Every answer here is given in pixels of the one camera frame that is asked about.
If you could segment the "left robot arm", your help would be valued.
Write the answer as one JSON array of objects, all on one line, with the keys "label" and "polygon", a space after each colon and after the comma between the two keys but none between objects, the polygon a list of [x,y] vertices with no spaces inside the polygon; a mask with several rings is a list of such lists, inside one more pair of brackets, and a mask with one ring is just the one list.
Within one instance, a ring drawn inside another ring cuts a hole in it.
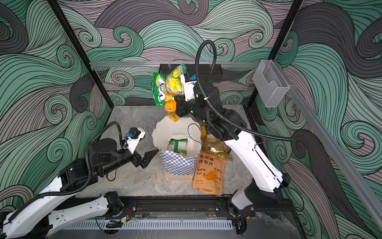
[{"label": "left robot arm", "polygon": [[25,202],[12,213],[1,214],[2,239],[45,239],[66,226],[98,217],[115,217],[129,209],[122,203],[116,191],[107,192],[90,202],[71,208],[57,210],[66,200],[74,197],[99,178],[108,178],[109,173],[132,163],[146,168],[158,150],[141,156],[136,148],[145,138],[145,131],[132,127],[126,135],[119,134],[119,141],[101,138],[102,134],[118,122],[107,124],[91,139],[83,158],[68,164],[58,176],[39,194]]}]

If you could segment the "blue checkered paper bag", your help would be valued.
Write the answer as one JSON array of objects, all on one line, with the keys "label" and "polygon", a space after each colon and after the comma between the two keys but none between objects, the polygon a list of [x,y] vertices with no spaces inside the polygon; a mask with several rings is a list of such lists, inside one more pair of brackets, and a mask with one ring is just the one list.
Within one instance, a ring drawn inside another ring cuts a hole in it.
[{"label": "blue checkered paper bag", "polygon": [[192,181],[202,149],[199,124],[190,117],[176,122],[168,117],[158,121],[149,117],[146,123],[154,127],[150,136],[159,150],[166,180]]}]

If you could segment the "gold snack bag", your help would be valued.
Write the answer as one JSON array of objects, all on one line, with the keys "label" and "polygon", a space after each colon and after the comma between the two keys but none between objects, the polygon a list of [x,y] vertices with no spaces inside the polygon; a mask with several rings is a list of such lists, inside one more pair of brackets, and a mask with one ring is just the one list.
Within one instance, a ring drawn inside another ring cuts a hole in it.
[{"label": "gold snack bag", "polygon": [[230,155],[231,148],[212,134],[207,134],[205,136],[202,151],[226,161],[232,161],[232,157]]}]

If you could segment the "orange potato chips bag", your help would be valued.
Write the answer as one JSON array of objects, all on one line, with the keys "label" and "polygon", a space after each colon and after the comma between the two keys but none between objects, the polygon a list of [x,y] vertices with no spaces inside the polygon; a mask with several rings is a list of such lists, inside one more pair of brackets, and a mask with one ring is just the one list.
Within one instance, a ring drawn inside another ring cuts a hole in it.
[{"label": "orange potato chips bag", "polygon": [[225,160],[202,151],[197,161],[193,188],[210,195],[222,195]]}]

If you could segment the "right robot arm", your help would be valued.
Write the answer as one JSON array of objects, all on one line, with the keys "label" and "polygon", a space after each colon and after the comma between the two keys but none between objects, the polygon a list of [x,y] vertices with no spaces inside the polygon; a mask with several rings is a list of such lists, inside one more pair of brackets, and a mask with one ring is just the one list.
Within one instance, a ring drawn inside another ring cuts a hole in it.
[{"label": "right robot arm", "polygon": [[212,40],[205,40],[198,48],[195,58],[196,84],[192,89],[194,97],[188,100],[185,96],[176,96],[176,115],[191,116],[196,122],[203,123],[207,132],[230,147],[251,173],[251,184],[236,191],[228,200],[227,210],[232,216],[242,216],[246,209],[256,206],[275,206],[281,202],[282,189],[288,187],[291,177],[273,166],[255,137],[289,142],[292,138],[249,129],[236,111],[222,106],[218,88],[200,79],[200,56],[206,45],[210,45],[213,53],[212,65],[216,64],[216,45]]}]

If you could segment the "yellow snack bag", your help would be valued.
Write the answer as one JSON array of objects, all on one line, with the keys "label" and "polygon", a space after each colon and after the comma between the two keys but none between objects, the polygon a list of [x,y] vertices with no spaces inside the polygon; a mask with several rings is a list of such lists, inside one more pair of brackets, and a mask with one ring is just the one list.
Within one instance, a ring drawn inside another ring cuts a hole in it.
[{"label": "yellow snack bag", "polygon": [[168,96],[166,96],[164,109],[166,116],[173,122],[177,122],[179,117],[176,115],[176,101],[175,96],[184,94],[184,86],[181,82],[181,76],[187,72],[185,64],[177,66],[169,75],[167,75],[165,81],[165,89]]}]

